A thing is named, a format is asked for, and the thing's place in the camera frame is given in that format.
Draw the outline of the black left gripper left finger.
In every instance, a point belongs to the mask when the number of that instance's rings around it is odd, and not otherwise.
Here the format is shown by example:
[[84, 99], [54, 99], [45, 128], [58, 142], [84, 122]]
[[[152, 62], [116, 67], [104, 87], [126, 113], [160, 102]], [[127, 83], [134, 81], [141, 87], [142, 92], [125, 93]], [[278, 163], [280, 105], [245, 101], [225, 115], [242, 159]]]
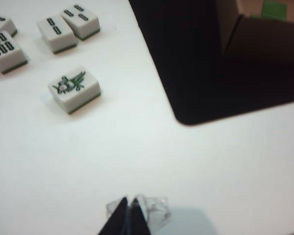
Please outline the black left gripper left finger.
[[125, 215], [127, 211], [127, 198], [123, 197], [117, 204], [112, 215], [101, 228], [99, 235], [120, 235], [125, 224]]

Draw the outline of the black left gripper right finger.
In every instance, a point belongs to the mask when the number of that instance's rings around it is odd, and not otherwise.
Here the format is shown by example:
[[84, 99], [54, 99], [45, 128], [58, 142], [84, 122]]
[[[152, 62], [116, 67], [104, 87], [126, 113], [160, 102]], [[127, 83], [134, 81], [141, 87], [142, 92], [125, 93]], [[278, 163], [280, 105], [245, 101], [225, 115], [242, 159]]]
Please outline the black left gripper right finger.
[[132, 235], [155, 235], [172, 220], [167, 197], [138, 194], [130, 205]]

